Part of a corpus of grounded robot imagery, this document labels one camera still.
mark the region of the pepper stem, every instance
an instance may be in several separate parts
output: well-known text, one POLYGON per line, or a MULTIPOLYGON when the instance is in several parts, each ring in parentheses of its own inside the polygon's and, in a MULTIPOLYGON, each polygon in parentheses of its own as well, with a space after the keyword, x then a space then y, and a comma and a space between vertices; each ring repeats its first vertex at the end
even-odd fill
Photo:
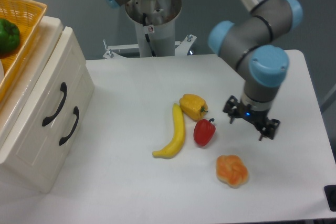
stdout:
POLYGON ((202 112, 206 112, 206 113, 208 113, 208 111, 205 110, 205 108, 204 108, 203 106, 201 107, 201 113, 202 113, 202 112))

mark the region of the red bell pepper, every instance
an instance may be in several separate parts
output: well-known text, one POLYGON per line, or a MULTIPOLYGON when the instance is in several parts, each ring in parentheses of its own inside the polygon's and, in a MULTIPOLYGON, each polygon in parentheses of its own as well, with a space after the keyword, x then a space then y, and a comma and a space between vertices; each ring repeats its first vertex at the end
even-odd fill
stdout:
POLYGON ((196 123, 194 129, 194 140, 200 146, 205 146, 215 134, 216 127, 211 123, 215 119, 202 119, 196 123))

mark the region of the metal bracket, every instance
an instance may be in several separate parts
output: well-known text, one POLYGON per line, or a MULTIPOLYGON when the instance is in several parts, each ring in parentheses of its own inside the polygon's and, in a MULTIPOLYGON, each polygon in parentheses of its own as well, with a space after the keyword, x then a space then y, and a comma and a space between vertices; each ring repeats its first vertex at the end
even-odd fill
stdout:
MULTIPOLYGON (((189 34, 182 41, 175 41, 175 56, 186 56, 188 54, 193 54, 191 46, 195 43, 197 37, 195 35, 189 34)), ((105 46, 105 54, 103 58, 105 59, 116 59, 116 58, 128 58, 122 55, 127 54, 138 54, 139 55, 139 45, 119 45, 119 46, 107 46, 106 41, 103 40, 105 46)))

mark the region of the yellow bell pepper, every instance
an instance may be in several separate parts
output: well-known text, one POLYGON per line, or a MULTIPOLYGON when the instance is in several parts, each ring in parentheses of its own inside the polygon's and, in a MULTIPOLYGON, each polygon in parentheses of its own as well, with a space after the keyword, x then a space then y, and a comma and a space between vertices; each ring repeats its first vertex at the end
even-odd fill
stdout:
POLYGON ((182 111, 192 120, 198 121, 208 112, 208 105, 203 98, 195 94, 185 94, 180 99, 182 111))

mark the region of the black drawer handle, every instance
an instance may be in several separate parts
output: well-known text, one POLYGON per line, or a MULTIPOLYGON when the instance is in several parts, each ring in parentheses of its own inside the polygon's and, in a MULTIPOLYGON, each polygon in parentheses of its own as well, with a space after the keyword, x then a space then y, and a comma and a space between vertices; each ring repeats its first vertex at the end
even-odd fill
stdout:
POLYGON ((67 98, 67 91, 68 91, 68 88, 67 88, 67 85, 66 85, 65 82, 62 82, 60 90, 64 93, 63 98, 62 98, 55 114, 53 114, 52 116, 47 116, 43 119, 43 122, 42 122, 43 127, 48 125, 49 123, 51 123, 57 117, 57 115, 61 112, 61 110, 64 106, 65 99, 67 98))
POLYGON ((78 120, 79 120, 79 109, 78 109, 77 106, 74 107, 74 114, 76 115, 76 121, 75 121, 75 123, 74 123, 74 125, 73 125, 73 127, 72 127, 72 130, 71 130, 71 132, 70 132, 69 135, 62 137, 62 138, 59 140, 59 144, 58 144, 59 146, 65 144, 65 143, 69 140, 69 138, 71 138, 71 136, 73 135, 73 133, 75 132, 75 129, 76 129, 76 127, 77 127, 78 120))

